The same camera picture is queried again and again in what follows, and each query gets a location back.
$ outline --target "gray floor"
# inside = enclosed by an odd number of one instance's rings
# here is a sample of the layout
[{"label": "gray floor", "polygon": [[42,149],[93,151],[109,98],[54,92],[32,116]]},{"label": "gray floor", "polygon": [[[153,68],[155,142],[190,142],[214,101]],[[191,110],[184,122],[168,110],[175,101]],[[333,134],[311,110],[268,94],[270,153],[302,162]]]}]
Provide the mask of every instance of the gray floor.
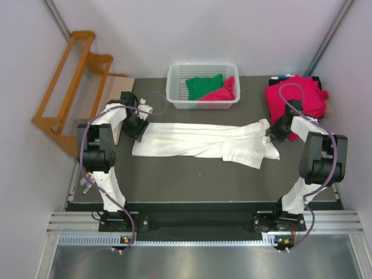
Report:
[{"label": "gray floor", "polygon": [[99,251],[61,271],[94,249],[59,246],[50,279],[362,278],[347,235],[310,236],[290,254],[271,247],[133,247],[122,256]]},{"label": "gray floor", "polygon": [[[164,115],[152,122],[205,123],[243,126],[267,118],[264,98],[268,77],[241,77],[241,99],[229,110],[180,110],[169,104]],[[149,92],[165,92],[166,78],[136,79],[133,93],[138,98]],[[147,103],[161,111],[163,100],[149,96]],[[133,157],[134,141],[121,135],[117,146],[115,172],[121,191],[129,202],[228,202],[277,201],[298,179],[303,143],[276,144],[281,160],[264,159],[261,169],[253,169],[221,159],[186,156],[170,158]],[[74,202],[102,202],[95,189],[83,195],[78,186]],[[334,201],[332,188],[319,193],[318,201]]]}]

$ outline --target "metal pole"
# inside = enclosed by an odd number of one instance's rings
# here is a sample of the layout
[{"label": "metal pole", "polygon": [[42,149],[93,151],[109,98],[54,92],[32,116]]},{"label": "metal pole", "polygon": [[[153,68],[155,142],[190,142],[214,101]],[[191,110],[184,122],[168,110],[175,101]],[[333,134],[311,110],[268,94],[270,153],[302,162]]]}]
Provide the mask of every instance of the metal pole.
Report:
[{"label": "metal pole", "polygon": [[65,21],[60,16],[60,13],[58,12],[56,6],[53,3],[53,0],[42,0],[45,4],[46,9],[50,13],[50,15],[53,17],[58,29],[62,33],[63,37],[65,38],[66,42],[70,41],[71,32],[67,28],[67,25]]},{"label": "metal pole", "polygon": [[319,49],[317,50],[314,58],[312,59],[309,67],[307,68],[304,76],[311,76],[314,72],[315,67],[318,65],[319,60],[321,59],[324,51],[327,49],[328,45],[330,44],[331,40],[333,39],[336,31],[339,29],[342,21],[345,19],[347,12],[351,9],[352,4],[355,0],[346,0],[342,5],[340,11],[337,14],[337,17],[333,21],[331,28],[327,32],[327,35],[323,39]]}]

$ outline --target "wooden rack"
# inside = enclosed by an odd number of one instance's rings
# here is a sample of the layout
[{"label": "wooden rack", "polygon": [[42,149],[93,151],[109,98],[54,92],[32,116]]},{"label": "wooden rack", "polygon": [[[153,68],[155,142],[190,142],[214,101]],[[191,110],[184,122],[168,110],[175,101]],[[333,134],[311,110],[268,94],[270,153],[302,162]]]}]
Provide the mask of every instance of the wooden rack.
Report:
[{"label": "wooden rack", "polygon": [[111,55],[90,52],[95,34],[74,31],[32,122],[69,155],[77,156],[77,125],[105,102]]}]

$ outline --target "green cloth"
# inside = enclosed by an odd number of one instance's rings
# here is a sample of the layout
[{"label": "green cloth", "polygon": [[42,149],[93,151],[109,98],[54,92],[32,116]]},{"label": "green cloth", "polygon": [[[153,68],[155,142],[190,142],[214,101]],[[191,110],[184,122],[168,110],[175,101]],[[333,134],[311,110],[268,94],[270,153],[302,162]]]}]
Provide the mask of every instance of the green cloth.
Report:
[{"label": "green cloth", "polygon": [[222,74],[213,78],[194,77],[186,80],[186,85],[189,92],[189,101],[197,101],[199,98],[223,88],[223,77]]}]

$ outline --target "folded cloth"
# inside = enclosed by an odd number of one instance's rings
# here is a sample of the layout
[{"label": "folded cloth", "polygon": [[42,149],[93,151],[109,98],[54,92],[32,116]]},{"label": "folded cloth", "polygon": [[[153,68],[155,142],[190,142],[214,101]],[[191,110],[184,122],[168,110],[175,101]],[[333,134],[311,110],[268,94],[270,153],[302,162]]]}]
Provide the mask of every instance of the folded cloth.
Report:
[{"label": "folded cloth", "polygon": [[189,101],[196,101],[204,97],[208,93],[214,92],[223,87],[223,76],[219,74],[213,78],[210,77],[194,77],[186,80],[188,88]]},{"label": "folded cloth", "polygon": [[[279,88],[283,84],[295,83],[302,87],[305,92],[305,100],[302,103],[304,114],[319,119],[324,116],[326,112],[326,100],[328,99],[328,92],[319,89],[317,81],[312,80],[310,77],[300,77],[299,75],[291,77],[279,84],[272,85],[265,88],[266,102],[269,107],[271,120],[270,123],[274,124],[285,112],[285,103],[280,97]],[[298,87],[287,86],[282,89],[282,94],[286,100],[302,100],[302,93]],[[297,139],[297,135],[292,133],[288,137],[291,141]]]},{"label": "folded cloth", "polygon": [[263,158],[279,160],[279,152],[265,136],[266,119],[243,126],[210,124],[150,123],[133,156],[194,156],[222,158],[259,169]]},{"label": "folded cloth", "polygon": [[224,82],[224,88],[218,89],[215,92],[209,93],[204,97],[199,98],[199,101],[232,101],[235,100],[234,95],[235,77],[231,76]]}]

